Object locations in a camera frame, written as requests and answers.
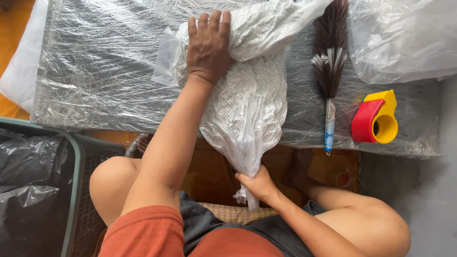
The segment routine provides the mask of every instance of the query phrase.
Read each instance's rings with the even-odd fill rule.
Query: white crochet fabric
[[[331,1],[270,0],[232,12],[229,51],[238,62],[215,86],[200,130],[237,171],[254,177],[263,153],[279,142],[287,113],[284,61],[289,44]],[[176,34],[164,32],[154,81],[186,84],[188,44],[187,23]],[[170,49],[175,49],[173,60],[168,60]],[[243,186],[234,197],[238,203],[247,200],[250,210],[259,207]]]

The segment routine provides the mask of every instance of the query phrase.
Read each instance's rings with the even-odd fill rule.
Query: clear plastic bag
[[[370,84],[457,73],[457,1],[350,0],[349,51]]]
[[[32,112],[48,0],[36,0],[26,29],[0,78],[0,93]]]
[[[238,61],[215,86],[200,131],[239,172],[254,177],[263,153],[282,135],[287,113],[285,60],[298,32],[331,0],[270,0],[232,11],[230,56]],[[184,86],[187,23],[162,35],[152,80]],[[244,186],[234,195],[250,210],[259,202]]]

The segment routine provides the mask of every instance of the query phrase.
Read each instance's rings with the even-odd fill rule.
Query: gray plastic basket
[[[106,225],[90,199],[90,176],[103,161],[123,155],[124,146],[19,119],[0,117],[0,128],[26,136],[61,134],[71,143],[75,155],[73,188],[61,257],[91,256]]]

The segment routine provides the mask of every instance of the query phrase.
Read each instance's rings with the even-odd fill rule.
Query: foot
[[[300,192],[310,185],[312,179],[308,177],[308,168],[313,161],[311,149],[295,150],[292,165],[284,176],[283,183]]]
[[[138,150],[144,154],[144,151],[146,151],[146,148],[148,147],[149,143],[151,142],[152,137],[154,134],[146,134],[142,137],[140,137],[140,140],[138,140]]]

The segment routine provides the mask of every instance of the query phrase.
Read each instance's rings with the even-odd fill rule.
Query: hand
[[[198,19],[190,17],[189,47],[187,48],[187,70],[189,76],[197,75],[212,85],[217,84],[235,61],[229,55],[230,11],[215,10],[211,17],[202,13]]]
[[[248,191],[260,201],[273,206],[279,200],[282,193],[271,180],[268,170],[263,164],[260,164],[259,171],[254,178],[237,172],[236,179],[243,184]]]

